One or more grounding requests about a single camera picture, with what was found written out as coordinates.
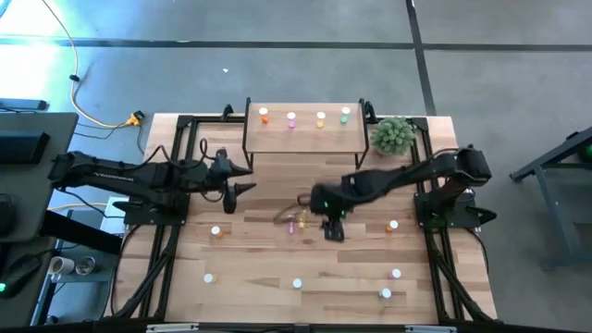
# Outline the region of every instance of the small cup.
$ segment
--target small cup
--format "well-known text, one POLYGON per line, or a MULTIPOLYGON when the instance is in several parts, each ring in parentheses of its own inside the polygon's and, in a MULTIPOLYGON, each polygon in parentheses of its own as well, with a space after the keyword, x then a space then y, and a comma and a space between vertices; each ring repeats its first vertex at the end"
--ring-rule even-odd
POLYGON ((212 274, 206 274, 203 276, 203 282, 206 284, 214 284, 216 283, 216 277, 214 277, 212 274))
POLYGON ((49 274, 66 275, 72 273, 74 267, 74 260, 60 256, 55 256, 49 262, 49 269, 47 270, 47 272, 49 274))
POLYGON ((390 222, 388 222, 388 225, 386 227, 386 231, 387 232, 392 232, 394 229, 399 227, 399 223, 396 220, 392 220, 390 222))
POLYGON ((401 277, 401 271, 399 270, 399 268, 395 268, 393 270, 391 270, 390 272, 388 272, 388 278, 400 278, 401 277))
POLYGON ((214 236, 216 238, 222 238, 222 236, 224 236, 224 232, 222 232, 222 230, 220 229, 219 226, 213 226, 212 227, 212 236, 214 236))
POLYGON ((295 278, 292 281, 292 287, 294 287, 294 289, 300 289, 300 288, 302 288, 302 280, 299 279, 299 278, 295 278))
POLYGON ((267 109, 262 107, 259 109, 259 115, 261 115, 261 122, 266 124, 269 122, 269 115, 267 114, 267 109))
POLYGON ((350 117, 350 108, 344 107, 341 109, 341 124, 346 124, 348 122, 348 118, 350 117))
POLYGON ((325 126, 325 117, 327 115, 325 115, 325 112, 317 112, 316 113, 316 126, 319 129, 322 129, 323 126, 325 126))
POLYGON ((383 299, 389 299, 392 296, 392 292, 390 292, 390 289, 384 288, 378 292, 378 296, 383 299))
POLYGON ((76 262, 76 274, 86 276, 98 270, 96 261, 91 256, 82 257, 76 262))
POLYGON ((288 127, 291 129, 296 127, 296 114, 293 112, 288 113, 288 127))

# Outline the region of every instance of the white cup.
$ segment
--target white cup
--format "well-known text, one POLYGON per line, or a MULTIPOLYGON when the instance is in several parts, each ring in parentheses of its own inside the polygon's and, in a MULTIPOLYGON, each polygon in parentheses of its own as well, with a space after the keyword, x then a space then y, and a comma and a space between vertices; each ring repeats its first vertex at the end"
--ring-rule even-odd
POLYGON ((74 266, 74 260, 55 256, 49 262, 47 273, 60 275, 70 274, 74 270, 74 266))

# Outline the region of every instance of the wooden table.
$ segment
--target wooden table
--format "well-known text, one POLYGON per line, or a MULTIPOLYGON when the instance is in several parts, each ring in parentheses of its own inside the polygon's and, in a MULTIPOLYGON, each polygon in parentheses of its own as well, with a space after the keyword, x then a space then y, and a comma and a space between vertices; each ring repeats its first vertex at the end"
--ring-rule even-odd
MULTIPOLYGON (((171 150, 177 116, 154 115, 147 154, 159 144, 171 150)), ((450 117, 429 117, 428 124, 434 151, 456 147, 450 117)), ((207 138, 210 154, 226 147, 235 164, 246 165, 241 149, 242 124, 202 124, 198 140, 201 138, 207 138)), ((194 156, 199 156, 197 149, 194 156)), ((160 154, 156 158, 163 160, 160 154)), ((411 162, 409 155, 383 157, 371 149, 364 168, 393 168, 411 162)), ((425 238, 414 218, 415 186, 357 207, 344 222, 345 242, 336 243, 324 240, 317 216, 303 232, 294 235, 288 233, 287 226, 274 225, 272 216, 294 203, 298 194, 310 192, 315 182, 337 182, 341 175, 354 171, 350 154, 259 154, 254 163, 254 174, 236 181, 258 185, 239 198, 234 215, 224 214, 221 203, 208 203, 200 195, 191 197, 188 223, 179 237, 167 321, 437 322, 425 238), (399 228, 386 234, 385 226, 391 219, 399 221, 399 228), (212 226, 220 226, 227 235, 213 240, 212 226), (392 268, 401 270, 400 279, 387 279, 392 268), (216 276, 216 284, 204 283, 206 273, 216 276), (291 286, 294 278, 302 280, 301 290, 291 286), (377 294, 382 288, 393 290, 393 297, 380 300, 377 294)), ((153 237, 154 228, 144 226, 129 240, 117 277, 116 308, 144 278, 153 237)), ((450 242, 459 279, 481 308, 495 317, 479 243, 461 229, 450 230, 450 242)), ((159 279, 151 313, 160 284, 159 279)), ((452 315, 447 282, 443 282, 443 288, 452 315)))

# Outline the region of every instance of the desk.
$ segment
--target desk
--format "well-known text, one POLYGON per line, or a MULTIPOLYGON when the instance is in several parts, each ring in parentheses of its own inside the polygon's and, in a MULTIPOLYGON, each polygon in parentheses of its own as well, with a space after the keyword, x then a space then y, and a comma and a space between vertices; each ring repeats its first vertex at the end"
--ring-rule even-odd
POLYGON ((17 207, 17 223, 0 242, 28 241, 39 234, 45 210, 54 192, 47 178, 52 159, 70 145, 78 115, 73 113, 2 114, 0 130, 44 131, 49 141, 36 165, 0 166, 0 193, 10 195, 17 207))
MULTIPOLYGON (((178 115, 157 114, 147 154, 159 144, 171 151, 178 115)), ((429 117, 433 150, 456 147, 450 117, 429 117)), ((201 124, 197 140, 207 138, 209 154, 226 147, 239 166, 246 162, 241 149, 242 124, 201 124)), ((179 155, 183 156, 185 142, 179 155)), ((199 148, 194 155, 199 157, 199 148)), ((164 160, 158 155, 154 160, 164 160)), ((383 157, 372 149, 364 168, 409 165, 406 156, 383 157)), ((325 324, 434 324, 437 320, 427 264, 424 233, 416 226, 414 186, 392 191, 374 203, 356 207, 345 220, 344 243, 326 241, 320 218, 312 217, 302 233, 290 235, 275 226, 272 216, 310 191, 320 180, 340 181, 353 172, 350 154, 259 154, 254 173, 235 179, 256 182, 239 198, 236 214, 226 215, 220 203, 191 197, 187 224, 181 229, 172 276, 166 321, 325 324), (391 219, 399 221, 385 233, 391 219), (227 234, 210 238, 210 228, 227 234), (402 276, 388 280, 399 268, 402 276), (217 276, 215 285, 203 282, 205 273, 217 276), (301 290, 291 282, 300 278, 301 290), (379 300, 382 288, 393 297, 379 300)), ((144 226, 129 240, 117 277, 116 308, 137 289, 148 266, 154 228, 144 226)), ((496 316, 479 243, 465 230, 451 229, 457 275, 488 315, 496 316)), ((161 280, 154 284, 154 312, 161 280)), ((447 309, 452 313, 450 289, 443 282, 447 309)))

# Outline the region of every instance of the small wooden platform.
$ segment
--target small wooden platform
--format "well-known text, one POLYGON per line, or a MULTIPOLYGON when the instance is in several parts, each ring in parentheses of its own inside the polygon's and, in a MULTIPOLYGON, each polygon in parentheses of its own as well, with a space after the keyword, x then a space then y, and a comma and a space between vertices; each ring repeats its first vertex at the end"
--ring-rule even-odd
POLYGON ((364 121, 359 104, 251 104, 249 109, 247 153, 362 153, 365 148, 364 121), (268 110, 269 123, 263 124, 259 109, 268 110), (351 112, 341 124, 341 108, 351 112), (316 126, 316 113, 325 112, 325 126, 316 126), (288 128, 289 112, 296 114, 296 127, 288 128))
MULTIPOLYGON (((170 151, 177 116, 154 115, 147 154, 159 144, 170 151)), ((434 151, 456 146, 449 117, 429 117, 428 124, 434 151)), ((207 138, 210 154, 226 147, 235 164, 246 166, 242 124, 200 125, 198 140, 201 138, 207 138)), ((194 156, 199 157, 197 148, 194 156)), ((164 160, 162 155, 156 158, 164 160)), ((383 157, 371 149, 364 168, 393 168, 411 162, 409 155, 383 157)), ((294 203, 298 194, 310 192, 315 182, 337 182, 341 175, 353 172, 350 154, 259 154, 254 163, 253 175, 235 179, 258 184, 239 198, 236 214, 224 214, 221 203, 208 203, 200 195, 191 197, 188 223, 179 238, 167 321, 437 322, 424 234, 414 217, 414 186, 357 207, 345 220, 345 242, 336 243, 323 239, 318 216, 294 235, 288 233, 287 226, 274 225, 272 216, 294 203), (400 226, 386 234, 385 226, 391 219, 400 226), (213 240, 212 226, 220 226, 226 237, 213 240), (401 270, 400 279, 387 279, 392 268, 401 270), (204 283, 206 273, 217 277, 215 285, 204 283), (294 278, 302 280, 301 290, 291 286, 294 278), (393 297, 379 299, 382 288, 392 289, 393 297)), ((117 308, 145 276, 153 237, 154 228, 144 226, 129 240, 117 278, 117 308)), ((450 230, 450 242, 461 282, 481 308, 495 317, 479 243, 461 229, 450 230)), ((155 284, 151 313, 160 283, 158 279, 155 284)), ((443 287, 452 315, 448 283, 443 282, 443 287)))

